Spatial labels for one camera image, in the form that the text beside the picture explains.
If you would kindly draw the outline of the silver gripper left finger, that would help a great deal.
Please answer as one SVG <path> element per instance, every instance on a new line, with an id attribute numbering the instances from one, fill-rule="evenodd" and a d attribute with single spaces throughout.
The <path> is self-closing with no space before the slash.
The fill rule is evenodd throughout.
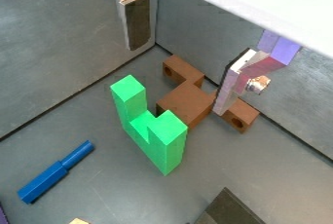
<path id="1" fill-rule="evenodd" d="M 123 25 L 124 42 L 131 51 L 150 40 L 150 0 L 116 0 Z"/>

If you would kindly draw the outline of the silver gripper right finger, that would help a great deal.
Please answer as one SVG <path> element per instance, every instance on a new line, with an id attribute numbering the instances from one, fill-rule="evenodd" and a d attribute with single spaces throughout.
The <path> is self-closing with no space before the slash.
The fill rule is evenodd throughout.
<path id="1" fill-rule="evenodd" d="M 255 49 L 247 48 L 225 67 L 214 100 L 214 112 L 221 116 L 243 92 L 261 94 L 270 79 L 265 77 L 291 62 L 301 45 L 265 30 Z"/>

